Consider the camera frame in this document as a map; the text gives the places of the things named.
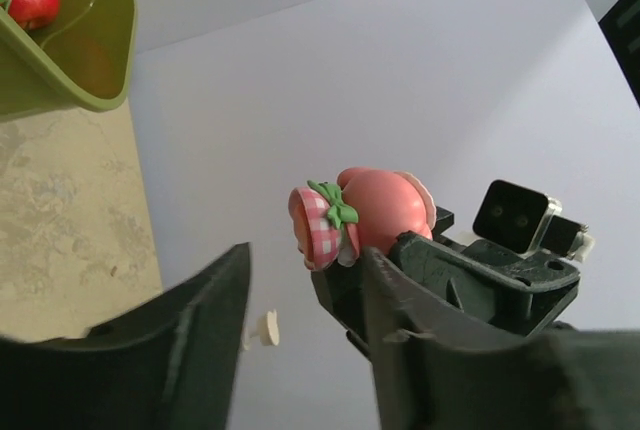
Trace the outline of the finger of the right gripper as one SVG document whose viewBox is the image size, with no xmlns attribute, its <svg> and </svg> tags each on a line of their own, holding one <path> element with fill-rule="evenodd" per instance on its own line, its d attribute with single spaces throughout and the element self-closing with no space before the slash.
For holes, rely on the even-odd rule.
<svg viewBox="0 0 640 430">
<path fill-rule="evenodd" d="M 338 262 L 311 272 L 320 305 L 345 329 L 346 338 L 371 362 L 363 300 L 362 262 L 346 267 Z"/>
</svg>

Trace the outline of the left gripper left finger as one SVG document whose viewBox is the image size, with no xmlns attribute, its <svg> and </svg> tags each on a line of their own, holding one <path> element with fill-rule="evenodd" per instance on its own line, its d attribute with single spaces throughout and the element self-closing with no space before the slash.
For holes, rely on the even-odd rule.
<svg viewBox="0 0 640 430">
<path fill-rule="evenodd" d="M 2 428 L 225 428 L 250 278 L 237 244 L 83 338 L 2 338 Z"/>
</svg>

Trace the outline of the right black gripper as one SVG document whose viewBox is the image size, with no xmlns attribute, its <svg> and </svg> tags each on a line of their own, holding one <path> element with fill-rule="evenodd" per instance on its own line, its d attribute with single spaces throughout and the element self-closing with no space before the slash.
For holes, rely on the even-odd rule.
<svg viewBox="0 0 640 430">
<path fill-rule="evenodd" d="M 464 244 L 444 235 L 453 224 L 454 214 L 439 207 L 434 241 L 402 233 L 389 259 L 464 314 L 522 336 L 551 327 L 576 298 L 575 266 L 544 251 L 522 258 L 482 238 Z"/>
</svg>

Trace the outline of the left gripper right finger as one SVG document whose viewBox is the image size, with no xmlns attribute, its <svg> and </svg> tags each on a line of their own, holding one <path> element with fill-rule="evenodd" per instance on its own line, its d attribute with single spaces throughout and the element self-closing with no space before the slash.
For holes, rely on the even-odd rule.
<svg viewBox="0 0 640 430">
<path fill-rule="evenodd" d="M 639 336 L 523 338 L 473 319 L 363 253 L 364 313 L 384 429 L 635 429 Z"/>
</svg>

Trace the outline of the pink toy with green center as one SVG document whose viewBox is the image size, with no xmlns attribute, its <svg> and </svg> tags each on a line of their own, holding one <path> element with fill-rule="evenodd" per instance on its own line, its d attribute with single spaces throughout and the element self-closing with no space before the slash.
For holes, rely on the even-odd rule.
<svg viewBox="0 0 640 430">
<path fill-rule="evenodd" d="M 437 210 L 426 187 L 408 172 L 351 167 L 335 183 L 309 180 L 294 188 L 288 212 L 299 252 L 311 271 L 350 267 L 361 250 L 389 252 L 396 238 L 432 237 Z"/>
</svg>

